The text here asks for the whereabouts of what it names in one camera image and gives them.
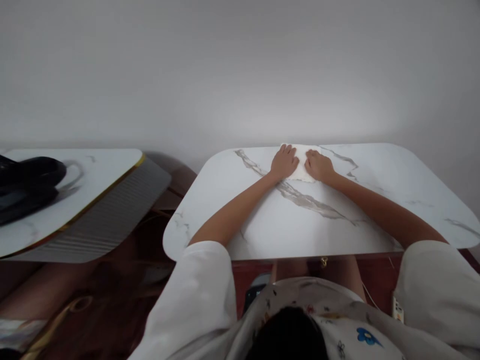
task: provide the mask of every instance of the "white paper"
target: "white paper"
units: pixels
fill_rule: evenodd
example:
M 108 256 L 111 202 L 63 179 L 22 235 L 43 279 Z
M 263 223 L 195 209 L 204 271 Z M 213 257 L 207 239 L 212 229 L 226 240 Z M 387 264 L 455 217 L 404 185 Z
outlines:
M 287 177 L 287 180 L 301 180 L 306 183 L 314 183 L 316 180 L 309 175 L 307 169 L 305 168 L 305 161 L 307 161 L 307 151 L 308 150 L 317 150 L 320 154 L 322 149 L 320 146 L 316 145 L 301 145 L 301 144 L 292 144 L 292 148 L 296 148 L 295 156 L 298 158 L 298 166 L 292 175 Z

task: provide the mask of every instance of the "person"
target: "person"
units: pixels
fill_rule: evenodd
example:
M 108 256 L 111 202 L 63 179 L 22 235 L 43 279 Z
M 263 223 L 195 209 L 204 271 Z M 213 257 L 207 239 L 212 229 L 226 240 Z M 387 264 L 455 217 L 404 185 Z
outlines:
M 337 174 L 313 150 L 307 172 L 345 194 L 405 248 L 394 292 L 405 324 L 365 303 L 354 257 L 331 271 L 337 283 L 305 276 L 298 263 L 277 263 L 275 282 L 237 321 L 225 247 L 262 197 L 294 172 L 295 151 L 283 145 L 270 172 L 193 236 L 130 360 L 479 359 L 480 276 L 434 228 Z

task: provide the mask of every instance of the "white marble tabletop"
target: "white marble tabletop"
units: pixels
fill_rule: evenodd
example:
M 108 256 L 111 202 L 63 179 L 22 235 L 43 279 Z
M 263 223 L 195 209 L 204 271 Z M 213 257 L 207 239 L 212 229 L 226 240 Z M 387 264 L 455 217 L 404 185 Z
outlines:
M 67 166 L 52 204 L 0 226 L 0 257 L 35 245 L 61 229 L 143 157 L 137 149 L 0 149 L 0 155 L 14 161 L 45 156 Z
M 176 260 L 217 210 L 270 170 L 278 147 L 229 149 L 212 156 L 163 234 Z M 388 143 L 321 145 L 335 171 L 434 227 L 456 248 L 480 242 L 472 211 L 411 151 Z M 253 211 L 228 249 L 232 260 L 402 251 L 340 192 L 321 183 L 284 180 Z

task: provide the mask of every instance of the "white sleeve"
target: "white sleeve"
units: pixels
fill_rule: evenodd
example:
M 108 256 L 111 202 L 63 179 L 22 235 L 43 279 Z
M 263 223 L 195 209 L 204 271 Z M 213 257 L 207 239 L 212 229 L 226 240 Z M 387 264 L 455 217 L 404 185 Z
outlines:
M 167 359 L 208 334 L 237 322 L 232 263 L 218 242 L 190 245 L 148 315 L 130 359 Z
M 403 255 L 395 297 L 408 326 L 451 346 L 480 348 L 480 275 L 449 244 L 412 244 Z

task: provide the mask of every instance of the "black object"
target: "black object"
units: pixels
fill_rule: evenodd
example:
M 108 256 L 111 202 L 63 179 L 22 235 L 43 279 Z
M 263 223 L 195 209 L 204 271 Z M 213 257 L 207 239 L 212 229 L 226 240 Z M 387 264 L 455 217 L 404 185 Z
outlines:
M 16 162 L 0 155 L 0 226 L 52 202 L 59 194 L 55 185 L 66 173 L 66 166 L 51 157 Z

